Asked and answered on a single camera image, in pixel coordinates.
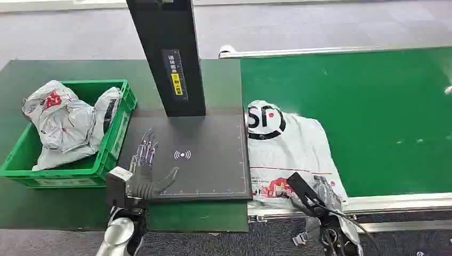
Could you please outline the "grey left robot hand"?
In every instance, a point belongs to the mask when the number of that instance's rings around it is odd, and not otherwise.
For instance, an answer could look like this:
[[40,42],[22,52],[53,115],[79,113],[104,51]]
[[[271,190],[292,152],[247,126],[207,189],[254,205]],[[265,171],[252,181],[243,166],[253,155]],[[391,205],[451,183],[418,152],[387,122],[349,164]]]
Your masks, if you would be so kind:
[[152,177],[152,167],[158,146],[154,129],[148,129],[142,136],[136,153],[130,162],[131,195],[134,197],[151,200],[170,187],[176,180],[178,167],[172,168],[168,175],[158,181]]

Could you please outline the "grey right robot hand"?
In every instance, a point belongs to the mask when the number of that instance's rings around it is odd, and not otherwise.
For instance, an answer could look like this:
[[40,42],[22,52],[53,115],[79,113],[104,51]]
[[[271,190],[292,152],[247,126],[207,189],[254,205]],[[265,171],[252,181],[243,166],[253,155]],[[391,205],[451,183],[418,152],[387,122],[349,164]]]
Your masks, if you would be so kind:
[[314,185],[309,185],[298,173],[286,179],[294,195],[293,205],[309,217],[325,218],[330,214],[342,216],[342,201],[335,194],[329,182],[321,176],[314,176]]

